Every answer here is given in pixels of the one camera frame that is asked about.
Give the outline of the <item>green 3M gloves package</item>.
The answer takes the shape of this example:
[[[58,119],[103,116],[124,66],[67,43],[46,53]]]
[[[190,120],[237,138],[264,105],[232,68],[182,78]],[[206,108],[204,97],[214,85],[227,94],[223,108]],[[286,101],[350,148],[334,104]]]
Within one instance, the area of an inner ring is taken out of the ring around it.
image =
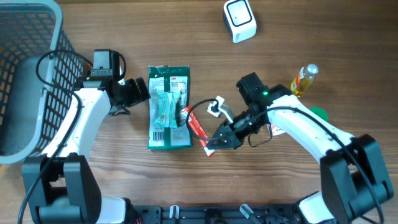
[[[149,67],[149,140],[147,148],[151,151],[173,151],[192,147],[191,135],[183,121],[180,111],[189,104],[190,67],[150,66]],[[178,128],[161,128],[154,123],[159,112],[157,90],[181,93],[177,104]]]

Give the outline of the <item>red snack stick wrapper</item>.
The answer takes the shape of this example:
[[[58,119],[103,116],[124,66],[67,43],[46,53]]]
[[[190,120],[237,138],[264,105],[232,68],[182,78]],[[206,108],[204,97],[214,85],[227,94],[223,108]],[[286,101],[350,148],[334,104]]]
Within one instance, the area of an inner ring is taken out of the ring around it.
[[[188,115],[188,112],[189,112],[189,110],[190,110],[191,108],[192,108],[191,106],[187,106],[186,108],[184,108],[184,109],[182,109],[182,110],[180,111],[180,114],[182,115],[183,121],[186,120],[186,117],[187,117],[187,115]],[[191,127],[191,130],[192,130],[197,136],[203,137],[203,138],[208,138],[207,133],[205,132],[205,130],[204,130],[203,127],[201,126],[201,124],[200,124],[200,122],[199,122],[199,120],[198,120],[198,118],[197,118],[197,116],[196,116],[196,114],[195,114],[194,111],[192,111],[192,112],[190,113],[190,115],[189,115],[188,124],[189,124],[189,126]],[[204,148],[204,150],[205,150],[205,152],[206,152],[206,155],[207,155],[209,158],[211,158],[211,157],[214,155],[215,150],[214,150],[214,149],[208,149],[208,147],[207,147],[208,141],[207,141],[207,140],[200,139],[200,143],[201,143],[201,145],[203,146],[203,148]]]

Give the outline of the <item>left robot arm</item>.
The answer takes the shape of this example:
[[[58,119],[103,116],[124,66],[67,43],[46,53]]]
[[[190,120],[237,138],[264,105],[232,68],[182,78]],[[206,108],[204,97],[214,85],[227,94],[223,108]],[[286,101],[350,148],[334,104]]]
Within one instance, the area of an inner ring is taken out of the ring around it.
[[[101,123],[107,116],[129,114],[129,107],[150,98],[143,78],[125,80],[124,56],[110,49],[94,51],[91,70],[72,88],[51,84],[72,96],[65,119],[38,157],[22,165],[26,189],[17,221],[26,208],[34,223],[141,223],[128,198],[107,197],[88,164]]]

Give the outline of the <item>green lid white jar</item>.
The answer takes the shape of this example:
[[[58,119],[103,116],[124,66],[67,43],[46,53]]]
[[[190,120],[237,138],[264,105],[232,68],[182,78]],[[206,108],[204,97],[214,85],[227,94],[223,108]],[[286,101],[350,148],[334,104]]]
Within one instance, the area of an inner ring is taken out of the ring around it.
[[[328,122],[329,121],[329,117],[327,112],[320,107],[312,107],[310,108],[310,111],[313,112],[314,114],[316,114],[317,116],[319,116],[322,120]]]

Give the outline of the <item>red tissue pack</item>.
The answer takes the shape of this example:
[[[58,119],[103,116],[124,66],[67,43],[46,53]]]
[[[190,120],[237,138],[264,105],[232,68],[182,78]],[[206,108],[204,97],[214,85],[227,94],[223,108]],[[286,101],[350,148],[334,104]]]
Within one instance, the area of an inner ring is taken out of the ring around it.
[[[268,124],[267,127],[268,127],[270,133],[273,136],[278,136],[278,135],[281,135],[281,134],[285,134],[284,130],[278,128],[277,126],[274,126],[273,124]]]

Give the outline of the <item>yellow Vim dish soap bottle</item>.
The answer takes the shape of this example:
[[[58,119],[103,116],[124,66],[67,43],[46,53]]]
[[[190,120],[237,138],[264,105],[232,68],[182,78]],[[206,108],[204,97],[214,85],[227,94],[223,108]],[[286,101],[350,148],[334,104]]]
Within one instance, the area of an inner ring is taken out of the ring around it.
[[[308,64],[300,69],[298,75],[290,84],[290,90],[296,97],[301,97],[308,87],[313,83],[318,74],[318,66],[314,63]]]

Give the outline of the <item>mint green sachet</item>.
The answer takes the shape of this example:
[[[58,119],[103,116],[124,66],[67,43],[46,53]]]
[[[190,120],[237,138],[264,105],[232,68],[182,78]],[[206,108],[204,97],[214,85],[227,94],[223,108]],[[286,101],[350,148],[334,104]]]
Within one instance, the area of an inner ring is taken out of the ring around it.
[[[162,92],[157,90],[159,112],[154,123],[161,128],[178,128],[177,104],[181,93]]]

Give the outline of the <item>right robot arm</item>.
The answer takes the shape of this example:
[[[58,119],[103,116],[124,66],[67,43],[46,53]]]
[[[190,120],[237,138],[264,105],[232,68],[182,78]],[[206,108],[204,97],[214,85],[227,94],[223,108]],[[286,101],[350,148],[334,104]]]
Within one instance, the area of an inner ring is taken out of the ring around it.
[[[263,126],[285,131],[319,163],[321,190],[301,199],[294,223],[351,223],[394,196],[394,189],[377,141],[344,132],[306,108],[283,85],[265,86],[256,73],[236,84],[247,110],[235,116],[222,97],[211,100],[208,112],[226,120],[208,142],[209,149],[236,149]]]

